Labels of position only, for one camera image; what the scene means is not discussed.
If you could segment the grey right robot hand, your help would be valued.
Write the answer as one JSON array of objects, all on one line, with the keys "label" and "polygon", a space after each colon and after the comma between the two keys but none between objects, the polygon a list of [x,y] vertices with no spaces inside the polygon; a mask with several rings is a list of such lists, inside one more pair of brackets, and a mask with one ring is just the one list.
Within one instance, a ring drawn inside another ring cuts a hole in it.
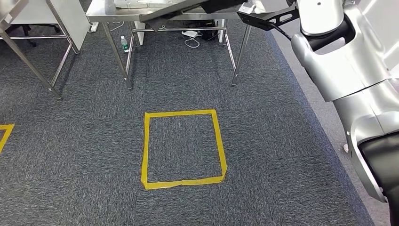
[{"label": "grey right robot hand", "polygon": [[255,13],[270,13],[285,9],[291,6],[295,0],[253,0],[252,3],[255,5]]}]

